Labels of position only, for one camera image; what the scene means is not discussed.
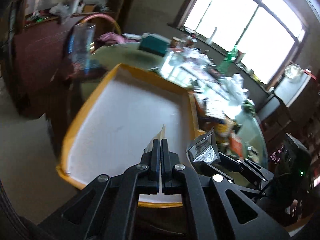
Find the silver black snack pouch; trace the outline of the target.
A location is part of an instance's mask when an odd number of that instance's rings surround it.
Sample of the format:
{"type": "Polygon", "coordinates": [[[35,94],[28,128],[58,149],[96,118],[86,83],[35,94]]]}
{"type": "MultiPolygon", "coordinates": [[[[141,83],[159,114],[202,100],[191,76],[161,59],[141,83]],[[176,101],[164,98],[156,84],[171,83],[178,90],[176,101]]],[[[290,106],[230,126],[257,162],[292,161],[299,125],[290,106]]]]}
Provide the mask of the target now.
{"type": "Polygon", "coordinates": [[[193,166],[199,163],[209,165],[219,163],[220,155],[214,129],[193,140],[187,148],[186,155],[193,166]]]}

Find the yellow cardboard tray box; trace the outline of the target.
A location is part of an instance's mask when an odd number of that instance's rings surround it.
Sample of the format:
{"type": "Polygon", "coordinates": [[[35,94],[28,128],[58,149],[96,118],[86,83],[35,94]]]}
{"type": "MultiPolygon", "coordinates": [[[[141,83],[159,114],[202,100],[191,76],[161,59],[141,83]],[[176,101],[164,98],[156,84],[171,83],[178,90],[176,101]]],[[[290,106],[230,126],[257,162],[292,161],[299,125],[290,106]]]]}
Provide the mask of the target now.
{"type": "Polygon", "coordinates": [[[73,120],[57,172],[77,189],[101,174],[118,176],[140,162],[159,132],[189,166],[187,147],[200,134],[193,95],[155,73],[119,64],[73,120]]]}

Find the green plastic bottle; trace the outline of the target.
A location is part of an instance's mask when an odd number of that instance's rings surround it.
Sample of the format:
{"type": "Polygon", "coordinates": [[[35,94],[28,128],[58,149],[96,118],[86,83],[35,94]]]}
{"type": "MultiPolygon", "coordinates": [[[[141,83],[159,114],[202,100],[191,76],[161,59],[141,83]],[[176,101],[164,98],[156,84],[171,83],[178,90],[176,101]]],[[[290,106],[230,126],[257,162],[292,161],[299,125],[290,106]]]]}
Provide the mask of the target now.
{"type": "Polygon", "coordinates": [[[225,75],[227,73],[227,70],[231,63],[235,61],[235,59],[238,56],[238,49],[237,46],[235,45],[231,51],[227,53],[227,56],[223,59],[223,61],[219,64],[217,67],[217,71],[221,75],[225,75]]]}

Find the green tissue box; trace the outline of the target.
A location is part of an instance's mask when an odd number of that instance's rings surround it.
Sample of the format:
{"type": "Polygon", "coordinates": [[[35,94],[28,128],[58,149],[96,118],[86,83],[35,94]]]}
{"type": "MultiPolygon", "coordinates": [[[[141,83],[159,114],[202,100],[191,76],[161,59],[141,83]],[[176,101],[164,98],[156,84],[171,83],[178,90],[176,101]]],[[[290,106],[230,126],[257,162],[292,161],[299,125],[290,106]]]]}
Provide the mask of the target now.
{"type": "Polygon", "coordinates": [[[164,57],[170,45],[170,40],[158,34],[150,34],[143,37],[139,50],[164,57]]]}

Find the pink cloth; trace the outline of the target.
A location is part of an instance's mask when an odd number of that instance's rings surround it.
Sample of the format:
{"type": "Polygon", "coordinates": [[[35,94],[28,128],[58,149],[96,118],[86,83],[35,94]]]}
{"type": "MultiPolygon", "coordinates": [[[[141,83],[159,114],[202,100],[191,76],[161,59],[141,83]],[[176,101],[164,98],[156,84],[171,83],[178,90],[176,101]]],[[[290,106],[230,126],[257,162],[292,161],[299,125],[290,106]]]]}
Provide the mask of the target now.
{"type": "Polygon", "coordinates": [[[98,38],[99,42],[103,42],[104,44],[121,44],[127,42],[127,39],[119,34],[114,32],[108,32],[103,35],[100,35],[98,38]]]}

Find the dark wooden sideboard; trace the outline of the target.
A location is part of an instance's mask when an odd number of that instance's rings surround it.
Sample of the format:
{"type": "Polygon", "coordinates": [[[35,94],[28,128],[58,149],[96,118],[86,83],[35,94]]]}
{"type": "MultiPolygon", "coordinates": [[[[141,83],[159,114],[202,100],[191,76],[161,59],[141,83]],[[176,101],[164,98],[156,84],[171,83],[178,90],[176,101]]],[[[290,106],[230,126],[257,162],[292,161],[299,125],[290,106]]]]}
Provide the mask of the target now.
{"type": "Polygon", "coordinates": [[[34,23],[9,41],[5,81],[19,115],[38,118],[51,98],[63,93],[63,85],[74,74],[68,42],[81,18],[76,14],[65,23],[57,17],[34,23]]]}

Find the clear plastic pitcher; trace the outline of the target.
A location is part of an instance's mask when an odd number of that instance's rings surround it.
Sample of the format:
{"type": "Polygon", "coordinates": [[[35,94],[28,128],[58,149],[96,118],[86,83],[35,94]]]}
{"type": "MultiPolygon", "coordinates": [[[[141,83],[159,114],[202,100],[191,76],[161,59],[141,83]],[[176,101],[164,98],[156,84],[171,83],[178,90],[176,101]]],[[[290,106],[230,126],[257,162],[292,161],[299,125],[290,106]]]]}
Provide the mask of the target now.
{"type": "Polygon", "coordinates": [[[91,60],[91,51],[94,48],[95,24],[84,22],[73,27],[69,38],[67,54],[74,71],[88,71],[96,66],[91,60]]]}

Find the red yellow hoop chair back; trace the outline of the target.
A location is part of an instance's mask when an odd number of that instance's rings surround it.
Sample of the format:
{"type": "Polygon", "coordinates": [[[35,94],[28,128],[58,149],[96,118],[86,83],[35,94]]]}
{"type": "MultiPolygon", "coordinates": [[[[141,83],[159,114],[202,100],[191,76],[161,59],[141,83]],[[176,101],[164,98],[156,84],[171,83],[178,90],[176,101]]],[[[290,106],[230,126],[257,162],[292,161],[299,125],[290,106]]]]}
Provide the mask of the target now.
{"type": "Polygon", "coordinates": [[[101,35],[106,33],[116,33],[118,35],[122,35],[120,26],[109,13],[91,12],[81,13],[79,16],[82,16],[82,18],[77,22],[77,24],[90,23],[95,25],[95,33],[93,35],[93,42],[90,48],[91,53],[103,45],[101,41],[98,41],[101,35]]]}

